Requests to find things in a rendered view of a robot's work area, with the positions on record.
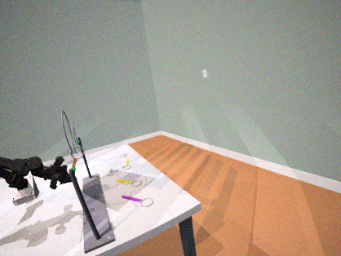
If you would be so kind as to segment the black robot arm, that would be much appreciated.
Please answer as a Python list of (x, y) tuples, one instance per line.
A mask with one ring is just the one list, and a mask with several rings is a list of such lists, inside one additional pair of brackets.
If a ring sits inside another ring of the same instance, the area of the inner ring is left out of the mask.
[[(63, 157), (57, 157), (55, 163), (48, 168), (55, 172), (59, 172), (58, 168), (61, 169), (61, 164), (63, 162)], [(24, 177), (28, 175), (30, 171), (33, 176), (42, 178), (45, 167), (46, 166), (42, 164), (42, 160), (39, 157), (30, 157), (29, 159), (25, 158), (24, 160), (19, 158), (12, 160), (0, 157), (0, 177), (5, 179), (9, 184), (8, 187), (17, 188), (17, 191), (29, 187), (28, 180)]]

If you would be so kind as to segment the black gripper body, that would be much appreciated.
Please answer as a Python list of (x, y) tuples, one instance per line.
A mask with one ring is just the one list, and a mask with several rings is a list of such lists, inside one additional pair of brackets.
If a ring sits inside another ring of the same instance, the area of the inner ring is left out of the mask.
[(48, 168), (47, 166), (45, 167), (45, 170), (43, 171), (42, 173), (42, 177), (44, 178), (44, 180), (51, 180), (50, 182), (50, 188), (53, 189), (53, 190), (56, 190), (57, 189), (57, 181), (60, 182), (61, 180), (61, 176), (62, 176), (62, 173), (65, 171), (65, 169), (67, 169), (67, 165), (62, 165), (61, 166), (61, 169), (59, 169), (59, 172), (55, 172), (53, 170), (50, 170), (50, 168)]

